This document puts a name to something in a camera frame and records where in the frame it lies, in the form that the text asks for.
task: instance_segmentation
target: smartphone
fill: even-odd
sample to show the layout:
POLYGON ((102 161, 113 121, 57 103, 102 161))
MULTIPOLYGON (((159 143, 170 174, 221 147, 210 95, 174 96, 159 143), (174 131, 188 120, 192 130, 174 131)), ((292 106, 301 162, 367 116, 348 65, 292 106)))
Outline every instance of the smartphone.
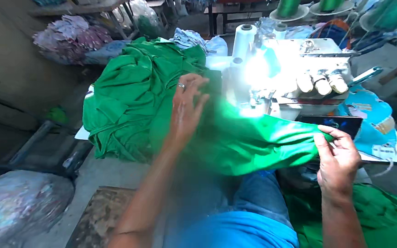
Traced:
POLYGON ((355 139, 363 119, 358 116, 314 116, 302 115, 299 116, 297 121, 311 123, 316 125, 324 125, 337 128, 345 133, 348 133, 352 139, 355 139))

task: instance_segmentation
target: left hand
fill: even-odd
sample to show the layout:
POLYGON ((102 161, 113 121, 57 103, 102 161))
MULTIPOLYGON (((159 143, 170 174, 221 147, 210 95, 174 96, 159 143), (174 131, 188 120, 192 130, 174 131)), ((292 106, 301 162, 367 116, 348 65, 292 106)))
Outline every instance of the left hand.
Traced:
POLYGON ((177 86, 167 139, 167 142, 179 151, 188 144, 197 129, 203 107, 209 99, 209 94, 202 95, 199 88, 207 82, 209 79, 192 73, 179 78, 179 83, 185 87, 177 86), (200 97, 195 107, 194 96, 200 97))

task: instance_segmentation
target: blue fabric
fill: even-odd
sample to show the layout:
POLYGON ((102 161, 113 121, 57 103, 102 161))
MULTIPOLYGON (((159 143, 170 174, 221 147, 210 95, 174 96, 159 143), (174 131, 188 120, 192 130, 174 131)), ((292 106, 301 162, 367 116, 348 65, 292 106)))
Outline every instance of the blue fabric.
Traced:
POLYGON ((299 247, 275 171, 243 176, 230 207, 193 224, 178 247, 299 247))
POLYGON ((382 157, 384 148, 396 149, 395 122, 390 105, 361 85, 350 88, 344 104, 338 108, 339 115, 363 118, 361 131, 355 138, 356 148, 366 154, 382 157))
POLYGON ((296 232, 259 214, 231 211, 212 215, 183 234, 181 248, 299 247, 296 232))
POLYGON ((275 170, 245 175, 234 195, 233 209, 256 213, 292 228, 275 170))

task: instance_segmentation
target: bright light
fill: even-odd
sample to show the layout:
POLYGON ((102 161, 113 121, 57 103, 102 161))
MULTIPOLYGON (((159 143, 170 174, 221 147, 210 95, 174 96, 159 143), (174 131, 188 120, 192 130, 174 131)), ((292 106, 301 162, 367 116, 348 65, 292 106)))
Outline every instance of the bright light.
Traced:
POLYGON ((263 90, 267 88, 266 82, 269 82, 269 66, 264 59, 265 51, 259 50, 254 57, 246 63, 245 80, 254 90, 263 90))

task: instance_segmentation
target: green fabric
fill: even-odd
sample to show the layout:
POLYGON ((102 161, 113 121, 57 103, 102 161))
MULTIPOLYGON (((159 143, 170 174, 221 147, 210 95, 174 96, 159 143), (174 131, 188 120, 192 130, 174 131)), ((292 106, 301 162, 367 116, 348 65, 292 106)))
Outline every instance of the green fabric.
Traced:
POLYGON ((181 51, 173 43, 144 39, 127 45, 96 81, 94 96, 84 101, 83 124, 96 146, 95 156, 148 162, 169 131, 178 79, 190 72, 210 79, 202 91, 211 98, 184 151, 188 156, 219 173, 242 175, 301 165, 317 155, 316 125, 240 116, 220 98, 221 73, 205 68, 205 62, 199 46, 181 51))
MULTIPOLYGON (((320 189, 287 192, 284 199, 300 248, 322 248, 320 189)), ((397 247, 397 196, 370 184, 355 184, 353 202, 367 246, 397 247)))

